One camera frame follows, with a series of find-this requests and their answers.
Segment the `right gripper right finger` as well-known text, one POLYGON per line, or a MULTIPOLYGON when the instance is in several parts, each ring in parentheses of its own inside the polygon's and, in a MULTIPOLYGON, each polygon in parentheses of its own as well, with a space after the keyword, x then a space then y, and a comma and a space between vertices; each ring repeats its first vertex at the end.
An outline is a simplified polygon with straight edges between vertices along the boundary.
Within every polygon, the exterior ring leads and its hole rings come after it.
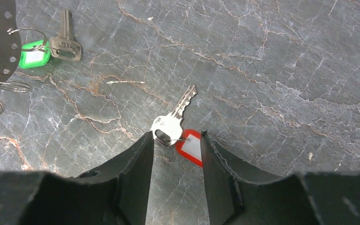
POLYGON ((281 177, 201 134, 212 225, 360 225, 360 172, 295 172, 281 177))

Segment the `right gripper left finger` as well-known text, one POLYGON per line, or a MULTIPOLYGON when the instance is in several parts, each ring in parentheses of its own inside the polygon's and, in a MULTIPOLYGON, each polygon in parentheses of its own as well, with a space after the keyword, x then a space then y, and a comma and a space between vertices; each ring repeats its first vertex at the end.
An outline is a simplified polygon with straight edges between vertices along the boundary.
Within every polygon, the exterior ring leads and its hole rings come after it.
POLYGON ((154 140, 131 147, 77 177, 0 172, 0 225, 143 225, 154 140))

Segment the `red tag key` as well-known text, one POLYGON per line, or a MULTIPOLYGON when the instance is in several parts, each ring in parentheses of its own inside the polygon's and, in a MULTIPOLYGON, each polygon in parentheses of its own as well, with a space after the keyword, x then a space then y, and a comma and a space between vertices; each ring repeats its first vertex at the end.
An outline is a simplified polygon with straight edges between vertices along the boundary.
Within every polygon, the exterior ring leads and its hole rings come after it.
POLYGON ((202 167, 201 133, 181 126, 183 113, 196 94, 196 86, 190 85, 171 112, 154 119, 150 130, 158 143, 174 147, 181 156, 202 167))

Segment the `green tag key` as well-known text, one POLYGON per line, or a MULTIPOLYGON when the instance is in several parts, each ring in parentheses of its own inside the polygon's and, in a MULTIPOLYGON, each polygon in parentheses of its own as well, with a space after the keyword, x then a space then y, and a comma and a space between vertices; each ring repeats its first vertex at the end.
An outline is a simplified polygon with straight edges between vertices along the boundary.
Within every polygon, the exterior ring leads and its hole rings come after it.
POLYGON ((65 9, 61 13, 61 30, 58 35, 49 40, 41 39, 23 45, 18 66, 22 69, 42 67, 51 57, 79 61, 83 49, 74 38, 72 25, 72 13, 65 9))

